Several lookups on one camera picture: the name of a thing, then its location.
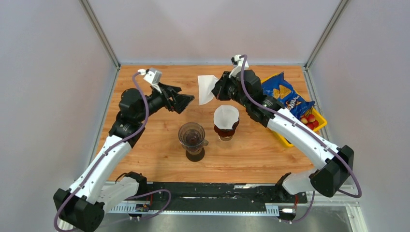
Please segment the grey smoky coffee dripper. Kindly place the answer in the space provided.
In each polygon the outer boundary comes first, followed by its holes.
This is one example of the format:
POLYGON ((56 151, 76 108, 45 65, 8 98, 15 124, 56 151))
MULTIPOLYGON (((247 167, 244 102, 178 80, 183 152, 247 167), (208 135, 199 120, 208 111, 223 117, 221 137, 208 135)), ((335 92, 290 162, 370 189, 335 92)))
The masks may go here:
POLYGON ((178 139, 183 149, 190 155, 199 155, 204 146, 209 144, 205 138, 204 128, 195 122, 188 122, 178 131, 178 139))

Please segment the amber coffee dripper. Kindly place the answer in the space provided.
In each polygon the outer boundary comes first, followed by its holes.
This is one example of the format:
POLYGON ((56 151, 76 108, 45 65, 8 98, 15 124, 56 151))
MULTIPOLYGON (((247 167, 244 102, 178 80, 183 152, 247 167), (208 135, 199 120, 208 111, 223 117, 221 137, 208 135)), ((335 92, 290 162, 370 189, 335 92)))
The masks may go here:
POLYGON ((234 135, 237 126, 239 125, 239 120, 233 124, 231 129, 220 129, 216 125, 214 126, 214 131, 217 133, 218 136, 220 135, 234 135))

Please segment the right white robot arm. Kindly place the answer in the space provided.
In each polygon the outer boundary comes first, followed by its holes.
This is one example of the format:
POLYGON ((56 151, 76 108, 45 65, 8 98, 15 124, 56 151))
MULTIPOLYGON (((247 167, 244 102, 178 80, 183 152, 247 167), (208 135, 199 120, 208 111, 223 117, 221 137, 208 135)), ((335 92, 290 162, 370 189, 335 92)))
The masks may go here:
POLYGON ((314 165, 310 171, 285 174, 276 188, 278 199, 288 202, 297 193, 314 190, 329 198, 342 192, 341 186, 352 176, 354 151, 348 145, 339 147, 322 138, 293 116, 279 100, 266 95, 253 70, 244 71, 243 83, 239 78, 239 73, 231 76, 225 71, 210 85, 211 96, 244 106, 252 120, 285 137, 314 165))

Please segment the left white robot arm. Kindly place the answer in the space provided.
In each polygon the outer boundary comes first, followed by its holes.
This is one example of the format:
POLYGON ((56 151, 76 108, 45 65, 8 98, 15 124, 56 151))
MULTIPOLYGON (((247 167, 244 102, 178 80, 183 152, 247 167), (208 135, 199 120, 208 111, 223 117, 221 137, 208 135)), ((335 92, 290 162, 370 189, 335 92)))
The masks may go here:
POLYGON ((61 219, 73 225, 73 231, 93 232, 107 211, 121 201, 130 196, 144 199, 148 193, 146 178, 134 172, 107 189, 103 186, 141 137, 149 116, 162 108, 180 114, 193 100, 194 96, 182 94, 180 87, 162 83, 153 87, 148 96, 137 88, 125 90, 120 97, 116 120, 100 152, 74 183, 54 193, 55 230, 62 230, 58 226, 58 219, 61 219))

